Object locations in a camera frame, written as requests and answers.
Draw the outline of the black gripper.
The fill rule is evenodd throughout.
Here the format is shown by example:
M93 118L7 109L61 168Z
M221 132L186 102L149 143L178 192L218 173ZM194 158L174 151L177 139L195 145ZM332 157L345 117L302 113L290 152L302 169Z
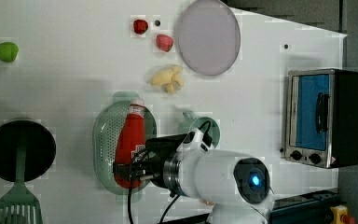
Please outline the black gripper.
M151 138L145 142L148 155L142 162L135 164L114 163L112 173L119 177L133 177L135 180L149 179L160 188L167 188L164 183L164 166L169 163L182 144L186 135L177 134L165 137Z

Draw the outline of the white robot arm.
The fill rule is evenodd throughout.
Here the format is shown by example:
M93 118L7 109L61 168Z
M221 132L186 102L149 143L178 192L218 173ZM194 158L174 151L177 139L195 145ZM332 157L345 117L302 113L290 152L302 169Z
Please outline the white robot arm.
M274 206L261 160L215 149L200 134L148 139L129 161L116 162L113 173L130 189L148 179L172 195L213 203L208 224L269 224Z

